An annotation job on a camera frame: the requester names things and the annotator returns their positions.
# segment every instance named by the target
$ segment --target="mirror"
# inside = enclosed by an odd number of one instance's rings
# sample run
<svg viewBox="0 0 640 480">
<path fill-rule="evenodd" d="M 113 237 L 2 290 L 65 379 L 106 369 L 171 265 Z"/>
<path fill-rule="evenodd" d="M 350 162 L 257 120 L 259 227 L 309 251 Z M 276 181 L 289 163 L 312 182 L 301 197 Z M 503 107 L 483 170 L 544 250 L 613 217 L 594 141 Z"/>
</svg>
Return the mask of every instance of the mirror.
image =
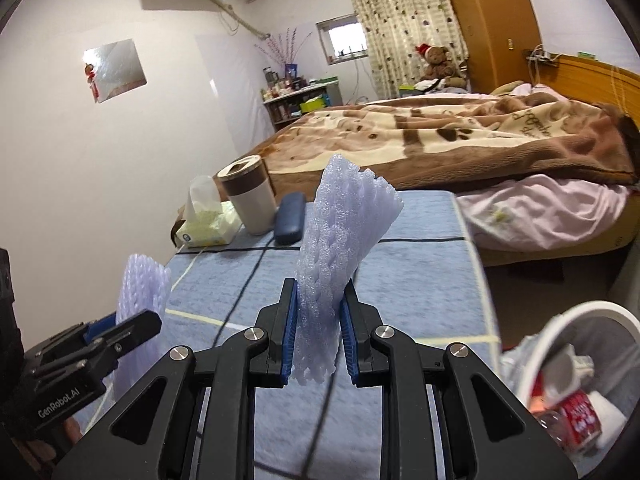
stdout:
<svg viewBox="0 0 640 480">
<path fill-rule="evenodd" d="M 133 40 L 85 50 L 82 61 L 87 82 L 98 103 L 146 84 Z"/>
</svg>

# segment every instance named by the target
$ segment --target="trash can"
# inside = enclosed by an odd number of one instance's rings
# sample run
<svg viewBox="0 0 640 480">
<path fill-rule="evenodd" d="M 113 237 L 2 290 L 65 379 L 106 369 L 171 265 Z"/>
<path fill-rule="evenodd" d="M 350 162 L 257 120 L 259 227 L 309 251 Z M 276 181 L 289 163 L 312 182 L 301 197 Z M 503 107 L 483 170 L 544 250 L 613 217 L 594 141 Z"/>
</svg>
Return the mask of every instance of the trash can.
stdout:
<svg viewBox="0 0 640 480">
<path fill-rule="evenodd" d="M 572 344 L 593 359 L 588 390 L 600 392 L 625 415 L 622 432 L 607 446 L 574 459 L 585 480 L 640 478 L 640 322 L 609 301 L 589 301 L 554 316 L 502 358 L 502 380 L 525 405 L 548 357 Z"/>
</svg>

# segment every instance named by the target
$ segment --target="mug lid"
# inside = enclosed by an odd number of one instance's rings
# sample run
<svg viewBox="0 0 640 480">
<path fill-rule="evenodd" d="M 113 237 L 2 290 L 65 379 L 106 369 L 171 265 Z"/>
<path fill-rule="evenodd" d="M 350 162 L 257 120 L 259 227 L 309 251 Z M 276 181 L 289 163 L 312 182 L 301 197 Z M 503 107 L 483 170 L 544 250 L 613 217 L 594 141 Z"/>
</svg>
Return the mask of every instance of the mug lid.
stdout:
<svg viewBox="0 0 640 480">
<path fill-rule="evenodd" d="M 218 172 L 218 178 L 222 182 L 224 182 L 225 180 L 238 178 L 239 176 L 247 174 L 251 170 L 257 168 L 261 161 L 262 157 L 260 155 L 244 156 L 243 158 L 232 162 L 226 168 L 220 170 Z"/>
</svg>

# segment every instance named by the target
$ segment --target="tissue box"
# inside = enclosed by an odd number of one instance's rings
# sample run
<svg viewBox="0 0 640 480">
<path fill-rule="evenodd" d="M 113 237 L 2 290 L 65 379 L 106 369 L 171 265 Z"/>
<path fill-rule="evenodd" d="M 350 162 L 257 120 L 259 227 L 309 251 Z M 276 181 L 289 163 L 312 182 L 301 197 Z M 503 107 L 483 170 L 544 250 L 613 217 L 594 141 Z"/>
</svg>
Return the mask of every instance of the tissue box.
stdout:
<svg viewBox="0 0 640 480">
<path fill-rule="evenodd" d="M 241 223 L 232 203 L 223 202 L 222 213 L 196 213 L 196 220 L 185 222 L 176 237 L 187 247 L 226 245 L 234 239 Z"/>
</svg>

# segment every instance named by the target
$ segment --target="wooden headboard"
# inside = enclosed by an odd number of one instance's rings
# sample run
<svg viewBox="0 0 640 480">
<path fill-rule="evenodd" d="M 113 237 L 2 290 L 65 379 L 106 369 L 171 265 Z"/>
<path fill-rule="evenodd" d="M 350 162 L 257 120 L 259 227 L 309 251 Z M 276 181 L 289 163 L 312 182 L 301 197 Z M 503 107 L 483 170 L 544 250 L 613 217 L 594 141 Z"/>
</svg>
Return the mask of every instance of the wooden headboard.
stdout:
<svg viewBox="0 0 640 480">
<path fill-rule="evenodd" d="M 565 56 L 540 64 L 540 82 L 571 99 L 612 103 L 640 125 L 640 75 L 606 63 Z"/>
</svg>

